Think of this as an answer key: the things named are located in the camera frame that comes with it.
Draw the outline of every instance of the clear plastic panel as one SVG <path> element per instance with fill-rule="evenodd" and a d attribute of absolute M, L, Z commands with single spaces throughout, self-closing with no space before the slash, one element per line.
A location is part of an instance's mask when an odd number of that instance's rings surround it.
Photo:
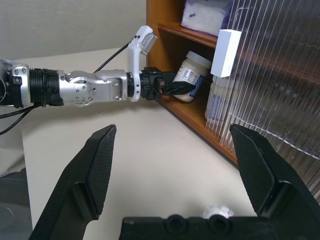
<path fill-rule="evenodd" d="M 232 86 L 216 87 L 227 97 L 211 106 L 206 129 L 230 151 L 231 123 L 258 131 L 320 203 L 319 19 L 316 0 L 235 0 L 228 28 L 242 35 Z"/>

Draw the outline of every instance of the white table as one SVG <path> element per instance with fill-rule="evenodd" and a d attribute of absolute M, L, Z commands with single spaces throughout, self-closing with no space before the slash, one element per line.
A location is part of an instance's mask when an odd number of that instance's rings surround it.
<path fill-rule="evenodd" d="M 92 72 L 115 51 L 21 62 Z M 126 69 L 126 58 L 124 52 L 107 68 Z M 214 203 L 226 204 L 236 216 L 255 216 L 238 170 L 163 107 L 142 99 L 48 107 L 28 116 L 22 137 L 33 227 L 65 166 L 93 132 L 109 124 L 117 126 L 109 188 L 103 213 L 88 225 L 85 240 L 117 240 L 123 217 L 201 216 Z"/>

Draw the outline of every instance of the robotic arm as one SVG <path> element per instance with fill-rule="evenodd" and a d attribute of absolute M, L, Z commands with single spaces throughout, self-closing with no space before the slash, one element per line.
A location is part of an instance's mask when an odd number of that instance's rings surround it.
<path fill-rule="evenodd" d="M 95 73 L 29 68 L 0 58 L 0 106 L 27 108 L 94 103 L 137 102 L 190 92 L 187 82 L 173 82 L 176 74 L 156 68 L 140 71 L 139 55 L 147 55 L 157 40 L 149 26 L 142 26 L 128 44 L 128 72 L 101 70 Z"/>

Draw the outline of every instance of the jar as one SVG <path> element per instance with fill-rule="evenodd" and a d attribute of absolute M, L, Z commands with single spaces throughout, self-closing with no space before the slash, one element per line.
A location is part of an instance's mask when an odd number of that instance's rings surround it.
<path fill-rule="evenodd" d="M 205 118 L 214 122 L 221 122 L 230 103 L 234 80 L 229 77 L 220 78 L 213 76 L 210 86 L 208 102 L 206 104 Z"/>
<path fill-rule="evenodd" d="M 175 76 L 174 82 L 190 83 L 194 85 L 194 89 L 187 94 L 175 95 L 175 97 L 185 102 L 191 102 L 204 82 L 211 66 L 211 61 L 194 53 L 193 51 L 189 51 L 186 55 L 186 60 L 183 61 Z"/>

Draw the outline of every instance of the cable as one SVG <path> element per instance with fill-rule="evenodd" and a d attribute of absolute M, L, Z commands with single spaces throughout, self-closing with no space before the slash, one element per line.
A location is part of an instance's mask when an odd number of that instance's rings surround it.
<path fill-rule="evenodd" d="M 28 113 L 31 112 L 30 111 L 26 111 L 21 117 L 19 117 L 14 123 L 12 123 L 7 129 L 3 130 L 0 132 L 0 136 L 9 132 L 11 129 L 13 129 L 22 119 L 24 119 L 25 116 L 27 116 Z"/>
<path fill-rule="evenodd" d="M 124 45 L 122 48 L 120 48 L 115 54 L 113 54 L 107 61 L 105 61 L 100 67 L 98 67 L 97 70 L 95 70 L 93 73 L 99 72 L 101 69 L 104 68 L 105 65 L 107 65 L 112 59 L 114 59 L 119 53 L 121 53 L 123 50 L 125 50 L 129 46 L 128 42 L 126 45 Z"/>
<path fill-rule="evenodd" d="M 18 111 L 13 111 L 13 112 L 10 112 L 10 113 L 2 114 L 2 115 L 0 115 L 0 119 L 9 118 L 9 117 L 12 117 L 12 116 L 15 116 L 15 115 L 18 115 L 18 114 L 23 114 L 25 112 L 30 112 L 31 110 L 33 110 L 35 108 L 38 108 L 40 106 L 42 106 L 42 105 L 41 104 L 37 104 L 37 105 L 33 105 L 33 106 L 30 106 L 30 107 L 27 107 L 27 108 L 23 108 L 23 109 L 18 110 Z"/>

